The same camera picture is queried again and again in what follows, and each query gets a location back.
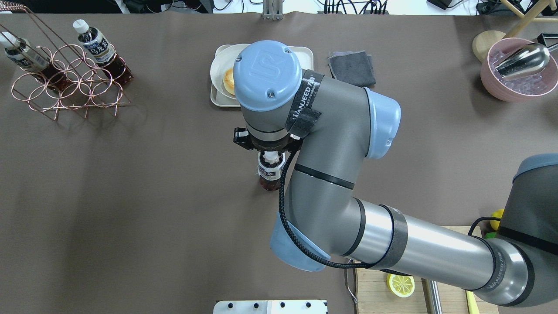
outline light blue plastic cover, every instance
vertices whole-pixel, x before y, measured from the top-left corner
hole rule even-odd
[[[331,256],[310,241],[310,239],[302,234],[302,232],[300,232],[290,222],[288,222],[288,225],[291,227],[298,240],[312,253],[326,260],[331,258]],[[298,269],[305,270],[307,272],[319,272],[325,268],[324,264],[318,263],[309,258],[296,247],[281,223],[279,212],[277,212],[277,219],[275,220],[275,226],[273,227],[273,233],[271,234],[270,247],[273,253],[280,260]]]
[[[515,179],[524,172],[540,167],[553,165],[558,165],[558,153],[540,154],[528,157],[521,163],[521,165],[519,165],[517,174],[513,177],[512,182],[515,181]]]
[[[399,129],[401,107],[394,99],[364,87],[370,104],[370,145],[366,158],[383,157]]]
[[[251,111],[270,111],[283,106],[300,86],[302,69],[289,47],[262,40],[244,48],[234,63],[234,93],[240,105]]]

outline robotic arm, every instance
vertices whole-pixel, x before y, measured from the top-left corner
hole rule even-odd
[[[381,158],[396,135],[401,110],[393,99],[302,70],[276,41],[244,49],[234,78],[246,121],[235,142],[293,151],[304,140],[283,204],[308,250],[461,287],[502,306],[558,297],[558,154],[521,164],[498,235],[483,240],[352,197],[363,159]],[[294,267],[324,268],[293,244],[279,217],[271,248]]]

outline bottle label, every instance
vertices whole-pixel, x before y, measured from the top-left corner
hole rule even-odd
[[[27,56],[23,54],[8,55],[8,58],[27,72],[40,72],[49,64],[45,58],[31,49],[27,49],[26,55]]]
[[[258,174],[260,177],[268,181],[279,180],[281,178],[283,167],[285,166],[285,153],[283,153],[282,157],[283,160],[279,165],[274,168],[268,168],[262,164],[258,154]]]
[[[109,62],[115,53],[113,46],[100,31],[94,40],[82,42],[82,44],[83,48],[87,49],[93,55],[97,63]]]

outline bottle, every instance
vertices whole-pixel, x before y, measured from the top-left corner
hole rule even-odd
[[[279,189],[279,181],[285,166],[285,153],[261,151],[258,154],[259,184],[268,191]]]
[[[80,45],[91,53],[100,68],[109,71],[115,82],[124,86],[134,78],[124,60],[97,28],[89,27],[84,20],[77,20],[74,22],[74,29],[79,34]]]
[[[46,78],[49,82],[47,87],[50,90],[61,93],[70,85],[71,82],[66,74],[35,52],[37,49],[32,49],[27,39],[15,37],[9,32],[2,32],[0,42],[10,60],[25,72],[31,73],[41,84],[45,84]]]

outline yellow lemon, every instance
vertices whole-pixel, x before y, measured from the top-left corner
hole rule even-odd
[[[503,214],[504,214],[504,208],[501,208],[501,209],[493,212],[491,216],[502,218]],[[490,226],[492,227],[492,229],[498,230],[498,227],[500,227],[500,222],[497,221],[497,220],[490,220]]]
[[[415,291],[415,280],[412,276],[388,274],[386,283],[389,290],[401,298],[409,297]]]

